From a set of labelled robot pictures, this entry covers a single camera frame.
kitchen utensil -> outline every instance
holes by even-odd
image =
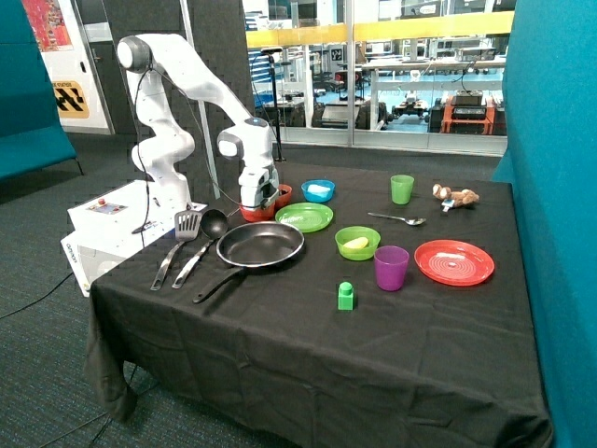
[[[293,203],[276,213],[276,221],[295,226],[303,233],[324,229],[333,217],[332,209],[320,203]]]
[[[290,199],[292,198],[292,187],[290,187],[289,185],[280,184],[278,186],[278,190],[280,190],[280,196],[278,196],[278,199],[276,199],[276,212],[281,208],[286,207],[290,203]]]
[[[164,278],[166,277],[166,272],[170,267],[170,263],[172,262],[172,258],[178,249],[180,249],[184,243],[188,243],[189,241],[193,241],[197,238],[199,234],[201,222],[201,212],[197,210],[186,210],[184,212],[178,212],[174,215],[174,231],[176,241],[178,244],[175,245],[168,255],[164,259],[164,261],[160,265],[160,269],[156,274],[156,278],[151,285],[152,291],[157,291],[161,288]]]
[[[217,255],[232,267],[209,284],[194,303],[209,299],[220,287],[239,274],[281,264],[297,255],[305,238],[299,229],[281,222],[243,224],[217,242]]]
[[[385,245],[375,251],[375,280],[384,291],[398,291],[409,267],[409,252],[397,245]]]
[[[326,203],[334,195],[336,184],[331,180],[309,180],[301,185],[305,199],[310,203]]]
[[[420,245],[414,259],[426,276],[454,287],[481,283],[495,269],[492,258],[484,250],[453,240],[435,240]]]
[[[209,241],[190,259],[180,274],[174,280],[172,287],[179,289],[187,280],[188,275],[195,265],[201,260],[207,249],[218,239],[226,234],[229,228],[228,218],[219,210],[207,210],[201,217],[201,231],[209,238]]]
[[[409,203],[413,185],[414,177],[411,175],[393,175],[390,179],[392,202],[400,205]]]
[[[346,247],[346,243],[361,237],[368,239],[367,246],[362,248]],[[373,257],[378,244],[382,240],[382,236],[369,227],[352,226],[345,227],[338,231],[335,235],[335,239],[336,244],[338,245],[338,250],[343,257],[353,261],[363,261]]]
[[[382,215],[380,213],[371,212],[369,212],[368,215],[371,215],[373,217],[389,217],[391,219],[399,219],[401,221],[406,222],[410,226],[418,226],[420,224],[423,224],[427,220],[425,217],[392,217],[390,215]]]
[[[268,208],[245,208],[241,205],[241,214],[247,222],[270,221],[276,213],[276,203],[271,203]]]

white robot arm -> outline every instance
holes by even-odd
[[[174,120],[161,82],[165,73],[189,99],[218,105],[234,122],[217,137],[217,147],[224,157],[240,157],[244,162],[239,177],[241,205],[259,208],[275,201],[279,179],[268,123],[249,114],[182,36],[124,37],[118,43],[118,59],[127,70],[133,100],[138,95],[137,116],[156,135],[135,147],[132,158],[159,185],[162,206],[179,211],[191,204],[187,179],[175,171],[174,163],[188,157],[195,147],[191,135]]]

red plate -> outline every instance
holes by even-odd
[[[495,269],[492,258],[484,250],[453,240],[435,240],[420,245],[414,260],[429,278],[453,287],[482,283]]]

teal partition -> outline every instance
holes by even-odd
[[[522,0],[507,56],[511,182],[556,446],[597,446],[597,3]]]
[[[0,179],[75,159],[21,0],[2,0],[0,62]]]

orange machine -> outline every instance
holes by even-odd
[[[462,101],[462,95],[451,95],[444,106],[441,133],[475,133],[492,135],[495,123],[495,103],[491,96],[484,103]]]

